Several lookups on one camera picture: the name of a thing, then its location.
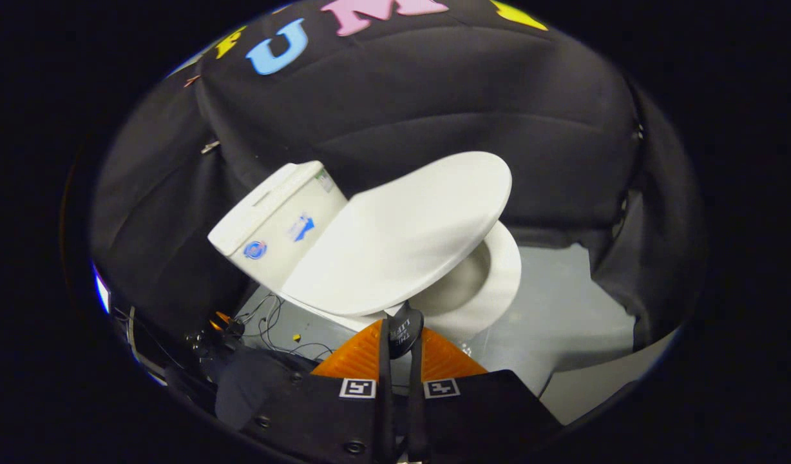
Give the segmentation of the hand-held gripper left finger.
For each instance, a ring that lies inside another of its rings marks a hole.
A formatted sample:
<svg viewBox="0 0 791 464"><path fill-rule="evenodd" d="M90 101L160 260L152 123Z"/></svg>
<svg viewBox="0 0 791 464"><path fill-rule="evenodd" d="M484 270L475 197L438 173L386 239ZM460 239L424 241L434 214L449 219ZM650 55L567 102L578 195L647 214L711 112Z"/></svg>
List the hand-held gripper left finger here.
<svg viewBox="0 0 791 464"><path fill-rule="evenodd" d="M309 370L264 372L242 434L278 463L394 462L388 327L375 321Z"/></svg>

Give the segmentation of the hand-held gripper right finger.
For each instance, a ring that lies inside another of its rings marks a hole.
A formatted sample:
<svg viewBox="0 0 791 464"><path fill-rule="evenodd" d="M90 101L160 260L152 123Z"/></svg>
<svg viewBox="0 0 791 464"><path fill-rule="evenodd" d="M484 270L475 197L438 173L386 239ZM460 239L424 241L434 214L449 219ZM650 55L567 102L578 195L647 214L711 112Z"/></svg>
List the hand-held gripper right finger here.
<svg viewBox="0 0 791 464"><path fill-rule="evenodd" d="M478 364L437 330L414 346L408 394L408 460L521 463L563 424L510 369Z"/></svg>

